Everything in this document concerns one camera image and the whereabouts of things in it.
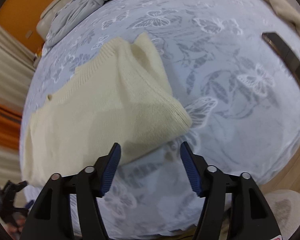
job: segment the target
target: beige curtain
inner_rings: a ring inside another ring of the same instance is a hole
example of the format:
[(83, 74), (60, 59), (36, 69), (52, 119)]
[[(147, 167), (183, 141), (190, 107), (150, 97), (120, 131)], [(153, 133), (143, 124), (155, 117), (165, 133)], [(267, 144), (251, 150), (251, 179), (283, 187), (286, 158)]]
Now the beige curtain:
[(34, 74), (34, 54), (0, 26), (0, 104), (22, 113)]
[[(21, 182), (19, 155), (17, 150), (0, 147), (0, 187), (3, 188), (8, 180), (13, 183)], [(14, 205), (23, 207), (25, 204), (23, 192), (18, 193)]]

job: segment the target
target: floral pattern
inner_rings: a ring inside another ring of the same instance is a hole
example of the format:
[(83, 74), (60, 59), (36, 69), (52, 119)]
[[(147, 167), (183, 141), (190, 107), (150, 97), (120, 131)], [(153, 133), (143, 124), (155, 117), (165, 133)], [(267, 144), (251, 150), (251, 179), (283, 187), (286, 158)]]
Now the floral pattern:
[[(180, 159), (184, 140), (207, 163), (231, 174), (248, 171), (261, 184), (282, 169), (300, 142), (300, 89), (260, 36), (274, 28), (300, 58), (299, 37), (261, 0), (105, 3), (43, 52), (23, 113), (20, 162), (29, 117), (47, 94), (60, 89), (107, 41), (120, 36), (133, 42), (147, 32), (173, 96), (193, 124), (185, 135), (119, 166), (98, 204), (111, 239), (186, 230), (197, 223), (204, 199), (192, 192)], [(24, 191), (30, 200), (40, 189)], [(75, 195), (70, 201), (74, 231), (80, 233)]]

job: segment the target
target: ridged blue pad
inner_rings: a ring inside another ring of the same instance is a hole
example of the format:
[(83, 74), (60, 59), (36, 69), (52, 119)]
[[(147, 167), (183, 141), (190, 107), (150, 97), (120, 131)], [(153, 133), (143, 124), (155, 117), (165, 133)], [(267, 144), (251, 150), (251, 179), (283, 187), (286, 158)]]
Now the ridged blue pad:
[(107, 166), (101, 176), (100, 190), (101, 190), (102, 196), (104, 196), (105, 193), (107, 193), (111, 187), (112, 180), (113, 180), (115, 171), (117, 170), (120, 158), (121, 158), (121, 148), (120, 148), (120, 145), (117, 144), (117, 146), (115, 147), (115, 149), (107, 163)]
[(185, 144), (182, 143), (180, 147), (180, 155), (183, 166), (186, 169), (192, 190), (200, 196), (202, 194), (201, 177), (190, 154), (191, 153), (187, 150)]

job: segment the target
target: cream knit sweater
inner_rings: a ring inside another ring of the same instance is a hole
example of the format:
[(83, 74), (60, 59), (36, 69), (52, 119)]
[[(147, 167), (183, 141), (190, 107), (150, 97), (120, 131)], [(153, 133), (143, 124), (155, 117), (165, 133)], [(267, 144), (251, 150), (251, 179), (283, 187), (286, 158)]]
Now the cream knit sweater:
[(114, 142), (122, 147), (120, 163), (128, 163), (190, 126), (147, 34), (133, 44), (115, 38), (32, 114), (23, 179), (44, 186), (55, 172), (76, 174), (107, 155)]

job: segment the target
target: orange wall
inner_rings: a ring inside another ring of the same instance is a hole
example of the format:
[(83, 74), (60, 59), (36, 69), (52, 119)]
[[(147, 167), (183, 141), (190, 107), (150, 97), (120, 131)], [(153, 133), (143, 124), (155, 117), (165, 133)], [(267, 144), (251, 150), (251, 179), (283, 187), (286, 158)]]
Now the orange wall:
[[(36, 31), (43, 10), (53, 0), (6, 0), (0, 9), (0, 25), (28, 49), (36, 52), (43, 43)], [(26, 33), (33, 33), (27, 39)]]

